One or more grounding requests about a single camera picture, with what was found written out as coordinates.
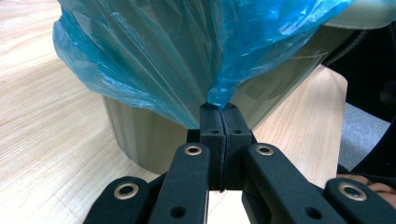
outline translucent blue plastic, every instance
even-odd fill
[[[56,52],[90,90],[196,128],[351,0],[59,2]]]

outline gray carpet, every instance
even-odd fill
[[[357,165],[376,145],[389,123],[346,104],[339,164],[348,170]]]

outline wood grain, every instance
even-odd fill
[[[156,177],[123,155],[101,97],[57,58],[60,14],[53,0],[0,1],[0,223],[81,223],[112,180]],[[255,131],[319,186],[335,173],[346,87],[320,67]],[[211,195],[209,223],[247,222],[240,194]]]

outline wooden table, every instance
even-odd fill
[[[56,56],[60,14],[53,0],[0,1],[0,223],[80,223],[112,180],[156,177],[123,155],[101,97]],[[255,135],[323,187],[335,176],[346,88],[319,67]],[[212,193],[209,223],[247,222],[239,197]]]

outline blue plastic bag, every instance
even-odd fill
[[[53,41],[92,91],[197,128],[352,0],[60,0]]]

